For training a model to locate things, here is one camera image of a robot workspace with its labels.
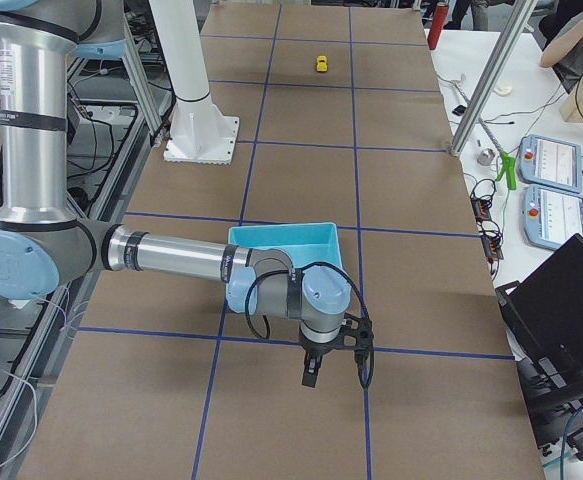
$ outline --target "black monitor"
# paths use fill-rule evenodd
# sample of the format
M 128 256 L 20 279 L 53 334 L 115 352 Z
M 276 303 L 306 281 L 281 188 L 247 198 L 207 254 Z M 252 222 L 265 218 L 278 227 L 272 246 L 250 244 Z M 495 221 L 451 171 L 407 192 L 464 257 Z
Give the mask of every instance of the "black monitor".
M 583 385 L 583 238 L 571 237 L 508 295 L 507 287 L 498 289 L 502 313 L 529 358 L 548 360 L 560 386 Z

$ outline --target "white desk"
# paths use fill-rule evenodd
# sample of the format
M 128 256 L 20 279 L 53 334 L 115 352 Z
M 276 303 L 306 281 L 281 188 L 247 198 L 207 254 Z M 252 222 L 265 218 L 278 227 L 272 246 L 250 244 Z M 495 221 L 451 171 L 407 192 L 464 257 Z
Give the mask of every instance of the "white desk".
M 445 79 L 457 80 L 462 74 L 466 76 L 463 89 L 471 96 L 480 78 L 482 70 L 491 54 L 491 50 L 498 38 L 496 32 L 469 32 L 469 31 L 444 31 L 438 48 L 432 52 L 433 61 L 438 75 Z M 506 97 L 491 95 L 489 102 L 482 114 L 484 119 L 491 119 L 499 114 L 515 111 L 531 111 L 546 104 L 558 87 L 559 94 L 564 90 L 551 69 L 539 67 L 541 50 L 530 34 L 523 34 L 513 55 L 511 56 L 499 84 L 513 86 L 513 91 Z M 459 122 L 459 117 L 451 111 L 459 104 L 465 102 L 452 85 L 440 82 L 447 114 L 451 122 Z M 566 95 L 557 103 L 546 108 L 540 121 L 533 127 L 530 133 L 545 135 L 547 137 L 566 140 L 580 144 L 583 147 L 583 124 L 566 123 L 560 116 L 559 108 Z M 531 115 L 516 115 L 502 118 L 500 121 L 513 120 L 514 125 L 491 125 L 498 141 L 506 150 L 512 150 L 525 135 L 531 124 L 538 117 L 539 112 Z M 455 131 L 457 125 L 451 124 Z M 483 167 L 476 161 L 478 153 L 485 147 L 493 147 L 484 130 L 476 126 L 469 142 L 465 147 L 460 160 L 466 173 L 474 175 L 478 180 L 482 178 L 495 178 L 495 171 L 490 167 Z M 473 187 L 473 181 L 467 180 L 469 190 Z M 506 198 L 506 183 L 500 182 L 500 191 L 494 198 L 491 213 L 496 222 L 502 227 L 503 206 Z M 518 189 L 509 195 L 505 211 L 504 227 L 504 260 L 500 262 L 500 270 L 495 280 L 495 285 L 503 285 L 513 280 L 524 280 L 550 255 L 551 251 L 531 246 L 523 229 L 523 198 L 526 185 L 522 183 L 518 175 Z M 565 462 L 565 475 L 570 480 L 583 480 L 583 462 Z M 545 471 L 547 479 L 559 478 L 559 468 L 551 468 Z

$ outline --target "yellow toy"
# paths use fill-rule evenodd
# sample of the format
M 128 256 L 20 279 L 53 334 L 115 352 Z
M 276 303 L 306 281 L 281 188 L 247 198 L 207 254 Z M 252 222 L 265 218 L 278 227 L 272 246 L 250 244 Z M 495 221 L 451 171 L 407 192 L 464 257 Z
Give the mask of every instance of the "yellow toy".
M 318 55 L 318 58 L 315 60 L 315 70 L 319 73 L 325 73 L 328 69 L 327 56 Z

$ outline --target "table surface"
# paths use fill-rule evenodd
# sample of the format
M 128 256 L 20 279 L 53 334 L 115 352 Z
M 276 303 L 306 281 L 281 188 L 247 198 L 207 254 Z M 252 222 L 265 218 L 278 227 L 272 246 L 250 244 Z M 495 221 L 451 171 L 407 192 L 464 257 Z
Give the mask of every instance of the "table surface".
M 220 284 L 106 272 L 19 478 L 544 478 L 419 15 L 225 4 L 202 37 L 233 162 L 154 151 L 125 221 L 335 221 L 373 385 L 334 352 L 302 387 L 297 324 L 252 339 Z
M 446 80 L 466 77 L 463 90 L 471 96 L 480 78 L 491 50 L 498 39 L 496 32 L 468 32 L 468 31 L 444 31 L 438 48 L 432 52 L 433 61 L 438 75 Z M 512 56 L 507 63 L 504 72 L 498 80 L 499 85 L 511 85 L 513 90 L 509 96 L 500 97 L 491 95 L 482 114 L 484 119 L 491 119 L 497 115 L 533 111 L 548 103 L 551 95 L 562 95 L 564 89 L 551 69 L 539 67 L 542 52 L 531 34 L 523 34 L 516 45 Z M 458 104 L 465 104 L 453 86 L 440 80 L 440 90 L 444 96 L 444 103 L 452 129 L 455 130 L 455 122 L 459 117 L 451 111 Z M 566 94 L 554 105 L 550 105 L 542 113 L 540 120 L 531 128 L 540 115 L 540 112 L 526 115 L 504 117 L 502 121 L 513 120 L 514 125 L 491 125 L 496 138 L 506 150 L 512 150 L 520 139 L 528 133 L 562 139 L 568 142 L 580 144 L 583 147 L 583 124 L 566 123 L 560 115 L 560 106 L 566 98 Z M 484 130 L 476 126 L 469 138 L 466 148 L 460 159 L 466 173 L 474 175 L 478 179 L 495 178 L 495 172 L 489 167 L 481 166 L 476 159 L 482 148 L 478 147 L 478 140 L 484 147 L 493 147 Z M 473 188 L 473 180 L 467 179 L 467 188 Z M 526 240 L 523 229 L 523 196 L 526 185 L 521 182 L 518 175 L 518 189 L 509 195 L 506 201 L 506 185 L 502 182 L 501 191 L 494 199 L 492 213 L 495 220 L 505 224 L 505 243 L 503 254 L 505 260 L 500 264 L 500 271 L 495 279 L 495 285 L 503 285 L 514 280 L 524 280 L 550 255 L 551 251 L 532 246 Z M 506 217 L 503 222 L 503 210 Z M 583 462 L 567 461 L 566 473 L 569 479 L 583 480 Z M 559 478 L 559 469 L 547 470 L 547 479 Z

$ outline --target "blue plastic tray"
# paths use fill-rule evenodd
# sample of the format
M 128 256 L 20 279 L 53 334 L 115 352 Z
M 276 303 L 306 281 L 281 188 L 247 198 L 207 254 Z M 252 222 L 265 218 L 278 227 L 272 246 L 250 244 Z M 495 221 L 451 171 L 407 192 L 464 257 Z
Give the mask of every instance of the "blue plastic tray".
M 342 268 L 335 223 L 256 225 L 229 229 L 229 243 L 240 247 L 284 250 L 296 268 L 328 262 Z

